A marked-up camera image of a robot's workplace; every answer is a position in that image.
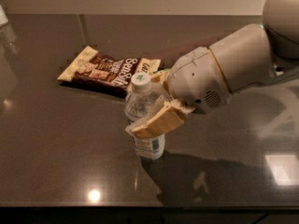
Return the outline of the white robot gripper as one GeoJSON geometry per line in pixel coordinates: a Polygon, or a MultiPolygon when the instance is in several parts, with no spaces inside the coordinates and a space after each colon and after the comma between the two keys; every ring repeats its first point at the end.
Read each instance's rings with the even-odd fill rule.
{"type": "Polygon", "coordinates": [[[160,83],[177,99],[159,102],[144,118],[125,128],[130,135],[148,139],[174,131],[188,115],[207,114],[227,105],[231,95],[212,52],[200,47],[180,57],[170,72],[155,72],[152,82],[160,83]]]}

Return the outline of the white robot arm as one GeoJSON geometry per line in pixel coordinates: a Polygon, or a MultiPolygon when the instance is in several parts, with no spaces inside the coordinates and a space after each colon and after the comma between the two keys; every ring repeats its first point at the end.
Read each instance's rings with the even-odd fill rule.
{"type": "Polygon", "coordinates": [[[140,139],[169,133],[192,112],[206,114],[251,87],[297,78],[298,62],[299,0],[266,0],[261,25],[247,25],[156,73],[153,79],[165,86],[168,95],[126,132],[140,139]]]}

